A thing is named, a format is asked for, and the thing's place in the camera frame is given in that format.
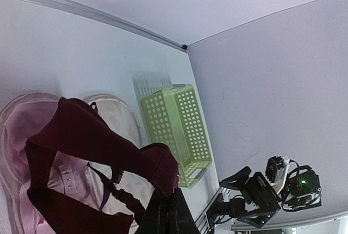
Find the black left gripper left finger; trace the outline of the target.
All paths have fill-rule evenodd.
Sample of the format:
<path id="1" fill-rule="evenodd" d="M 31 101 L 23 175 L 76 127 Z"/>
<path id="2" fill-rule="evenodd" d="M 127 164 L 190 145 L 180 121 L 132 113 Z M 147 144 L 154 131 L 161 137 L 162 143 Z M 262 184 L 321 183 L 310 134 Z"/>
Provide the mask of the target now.
<path id="1" fill-rule="evenodd" d="M 154 191 L 150 202 L 146 208 L 142 221 L 136 230 L 136 234 L 166 234 L 168 233 L 168 218 L 167 209 L 168 200 Z"/>

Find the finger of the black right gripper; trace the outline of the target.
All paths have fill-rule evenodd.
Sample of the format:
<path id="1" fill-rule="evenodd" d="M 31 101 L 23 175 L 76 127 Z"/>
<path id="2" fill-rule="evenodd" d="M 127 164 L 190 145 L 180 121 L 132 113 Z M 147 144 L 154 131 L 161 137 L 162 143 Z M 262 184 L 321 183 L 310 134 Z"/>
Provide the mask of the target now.
<path id="1" fill-rule="evenodd" d="M 244 215 L 238 217 L 238 221 L 261 229 L 271 219 L 271 216 L 271 210 L 258 208 L 253 211 L 248 211 Z"/>
<path id="2" fill-rule="evenodd" d="M 251 169 L 249 166 L 245 166 L 236 174 L 223 179 L 219 182 L 220 187 L 226 189 L 243 189 L 245 183 L 248 181 L 250 177 Z"/>

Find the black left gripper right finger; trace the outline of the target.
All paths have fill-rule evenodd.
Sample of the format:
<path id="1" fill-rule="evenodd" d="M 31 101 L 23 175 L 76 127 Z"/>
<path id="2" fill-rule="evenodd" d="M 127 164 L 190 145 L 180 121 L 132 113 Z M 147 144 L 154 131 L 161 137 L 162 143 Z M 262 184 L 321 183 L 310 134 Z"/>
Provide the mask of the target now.
<path id="1" fill-rule="evenodd" d="M 180 188 L 176 188 L 169 199 L 168 233 L 200 234 Z"/>

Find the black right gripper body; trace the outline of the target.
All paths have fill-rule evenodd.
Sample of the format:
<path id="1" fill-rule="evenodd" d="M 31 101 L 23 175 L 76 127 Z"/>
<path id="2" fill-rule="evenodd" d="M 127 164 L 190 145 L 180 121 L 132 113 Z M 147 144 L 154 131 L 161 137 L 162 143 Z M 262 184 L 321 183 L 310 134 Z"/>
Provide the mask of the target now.
<path id="1" fill-rule="evenodd" d="M 277 194 L 266 177 L 256 172 L 250 176 L 243 189 L 233 189 L 241 193 L 245 205 L 233 215 L 238 217 L 248 211 L 266 208 L 272 211 L 271 219 L 281 210 L 299 212 L 322 205 L 322 188 L 319 175 L 308 165 L 297 166 L 288 173 L 284 188 Z"/>

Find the light green perforated plastic basket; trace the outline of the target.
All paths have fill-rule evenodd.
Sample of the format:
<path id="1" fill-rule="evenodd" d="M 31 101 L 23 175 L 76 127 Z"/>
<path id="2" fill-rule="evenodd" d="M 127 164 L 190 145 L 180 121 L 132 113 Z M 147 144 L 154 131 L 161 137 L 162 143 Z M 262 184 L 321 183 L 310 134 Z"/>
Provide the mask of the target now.
<path id="1" fill-rule="evenodd" d="M 164 85 L 140 100 L 151 142 L 167 145 L 179 168 L 179 186 L 193 188 L 212 164 L 212 154 L 191 84 Z"/>

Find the light pink bra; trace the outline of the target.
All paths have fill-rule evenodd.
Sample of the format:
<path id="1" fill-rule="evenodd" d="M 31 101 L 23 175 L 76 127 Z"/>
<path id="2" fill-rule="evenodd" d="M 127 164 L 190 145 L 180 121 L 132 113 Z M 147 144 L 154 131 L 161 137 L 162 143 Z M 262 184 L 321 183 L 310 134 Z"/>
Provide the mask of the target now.
<path id="1" fill-rule="evenodd" d="M 27 196 L 30 172 L 24 146 L 52 118 L 57 100 L 18 98 L 1 111 L 1 233 L 53 233 Z M 102 186 L 87 161 L 58 152 L 48 187 L 99 209 Z"/>

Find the beige patterned mesh laundry bag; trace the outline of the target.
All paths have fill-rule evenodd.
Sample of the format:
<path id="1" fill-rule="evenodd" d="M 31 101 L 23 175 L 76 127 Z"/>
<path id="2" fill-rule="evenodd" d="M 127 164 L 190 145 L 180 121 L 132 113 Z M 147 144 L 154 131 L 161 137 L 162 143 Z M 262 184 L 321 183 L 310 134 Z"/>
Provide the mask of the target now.
<path id="1" fill-rule="evenodd" d="M 57 100 L 58 97 L 51 94 L 43 93 L 33 93 L 20 96 L 18 98 L 23 98 L 28 96 L 30 99 L 42 99 L 48 98 L 52 100 Z M 95 95 L 87 99 L 87 103 L 95 107 L 97 113 L 102 117 L 102 119 L 107 123 L 109 128 L 120 134 L 122 137 L 130 140 L 136 146 L 141 143 L 140 133 L 138 129 L 138 123 L 135 115 L 130 110 L 130 108 L 119 98 L 113 95 Z M 106 165 L 98 164 L 95 162 L 87 162 L 88 168 L 91 169 L 93 176 L 98 183 L 101 184 L 101 180 L 97 177 L 97 174 L 93 171 L 94 169 L 99 170 L 106 176 L 111 176 L 111 170 Z M 106 214 L 115 214 L 117 212 L 129 213 L 129 209 L 126 208 L 124 204 L 117 201 L 114 198 L 109 198 L 106 203 L 101 200 L 100 208 L 97 211 L 102 211 Z"/>

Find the aluminium back table edge strip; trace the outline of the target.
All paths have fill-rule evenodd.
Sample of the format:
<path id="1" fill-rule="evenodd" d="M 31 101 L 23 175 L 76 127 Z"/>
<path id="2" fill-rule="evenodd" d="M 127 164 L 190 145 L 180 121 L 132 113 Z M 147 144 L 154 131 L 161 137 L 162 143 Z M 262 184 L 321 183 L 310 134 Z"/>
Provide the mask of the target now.
<path id="1" fill-rule="evenodd" d="M 188 48 L 188 46 L 185 44 L 181 45 L 173 40 L 170 40 L 146 28 L 142 28 L 136 24 L 123 20 L 119 17 L 105 13 L 103 11 L 97 10 L 92 7 L 74 2 L 72 0 L 20 0 L 20 1 L 37 4 L 37 5 L 41 5 L 41 6 L 52 8 L 52 9 L 57 9 L 57 10 L 64 11 L 77 16 L 81 16 L 87 19 L 102 22 L 110 26 L 120 28 L 125 31 L 137 34 L 139 36 L 148 38 L 150 40 L 159 42 L 161 44 L 172 47 L 176 50 L 180 50 L 182 52 L 186 52 Z"/>

